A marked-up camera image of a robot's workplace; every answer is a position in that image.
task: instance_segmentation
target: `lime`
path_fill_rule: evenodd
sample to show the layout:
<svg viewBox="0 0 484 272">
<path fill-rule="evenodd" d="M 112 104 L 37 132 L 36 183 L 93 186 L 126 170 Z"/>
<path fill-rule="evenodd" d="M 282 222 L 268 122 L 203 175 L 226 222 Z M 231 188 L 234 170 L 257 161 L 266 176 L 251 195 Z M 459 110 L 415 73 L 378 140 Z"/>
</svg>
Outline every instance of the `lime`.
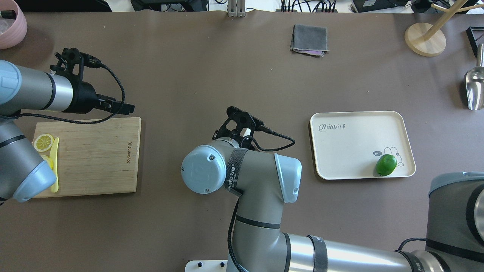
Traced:
<svg viewBox="0 0 484 272">
<path fill-rule="evenodd" d="M 397 161 L 395 159 L 395 156 L 390 155 L 390 154 L 385 154 L 380 157 L 380 159 L 377 162 L 377 173 L 380 176 L 388 176 L 390 175 L 396 167 Z"/>
<path fill-rule="evenodd" d="M 45 152 L 52 147 L 54 143 L 54 137 L 50 134 L 42 134 L 35 139 L 33 142 L 33 147 L 37 152 Z"/>
</svg>

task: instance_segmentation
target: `yellow plastic knife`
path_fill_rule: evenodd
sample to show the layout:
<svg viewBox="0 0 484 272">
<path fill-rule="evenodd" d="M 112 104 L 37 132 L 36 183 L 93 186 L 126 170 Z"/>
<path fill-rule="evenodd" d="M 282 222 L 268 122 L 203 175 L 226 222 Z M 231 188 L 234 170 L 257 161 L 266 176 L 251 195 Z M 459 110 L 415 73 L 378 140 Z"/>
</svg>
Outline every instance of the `yellow plastic knife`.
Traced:
<svg viewBox="0 0 484 272">
<path fill-rule="evenodd" d="M 56 174 L 56 182 L 50 186 L 50 191 L 56 193 L 59 190 L 59 176 L 57 174 L 57 149 L 59 148 L 59 137 L 55 138 L 54 143 L 50 149 L 49 157 L 53 162 L 52 170 Z"/>
</svg>

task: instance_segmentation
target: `white tray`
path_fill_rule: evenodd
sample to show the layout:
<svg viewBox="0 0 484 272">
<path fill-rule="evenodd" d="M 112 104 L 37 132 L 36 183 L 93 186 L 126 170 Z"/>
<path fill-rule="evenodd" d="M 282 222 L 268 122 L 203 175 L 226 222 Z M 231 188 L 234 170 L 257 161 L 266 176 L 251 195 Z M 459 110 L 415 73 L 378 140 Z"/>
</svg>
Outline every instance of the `white tray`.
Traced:
<svg viewBox="0 0 484 272">
<path fill-rule="evenodd" d="M 398 162 L 386 177 L 415 173 L 407 130 L 397 112 L 317 113 L 310 126 L 316 171 L 326 180 L 383 178 L 375 170 L 383 154 L 394 155 Z"/>
</svg>

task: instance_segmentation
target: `pink bowl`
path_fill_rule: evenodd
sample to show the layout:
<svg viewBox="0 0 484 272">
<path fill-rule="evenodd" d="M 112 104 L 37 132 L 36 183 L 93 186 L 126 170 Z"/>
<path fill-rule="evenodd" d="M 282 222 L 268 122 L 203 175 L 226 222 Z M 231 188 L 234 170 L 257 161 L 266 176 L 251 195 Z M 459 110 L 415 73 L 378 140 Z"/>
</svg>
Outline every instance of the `pink bowl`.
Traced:
<svg viewBox="0 0 484 272">
<path fill-rule="evenodd" d="M 27 33 L 27 21 L 14 0 L 0 0 L 0 10 L 15 10 L 17 19 L 3 34 L 0 34 L 0 49 L 11 48 L 20 43 Z"/>
</svg>

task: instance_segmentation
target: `gray cloth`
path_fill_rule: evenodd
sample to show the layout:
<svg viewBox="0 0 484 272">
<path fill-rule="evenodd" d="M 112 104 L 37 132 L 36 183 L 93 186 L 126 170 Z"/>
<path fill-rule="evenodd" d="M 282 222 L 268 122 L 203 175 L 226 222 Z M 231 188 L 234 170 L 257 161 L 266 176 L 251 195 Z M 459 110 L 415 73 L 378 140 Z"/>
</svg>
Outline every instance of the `gray cloth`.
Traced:
<svg viewBox="0 0 484 272">
<path fill-rule="evenodd" d="M 291 50 L 312 56 L 324 56 L 324 53 L 328 51 L 328 29 L 294 25 Z"/>
</svg>

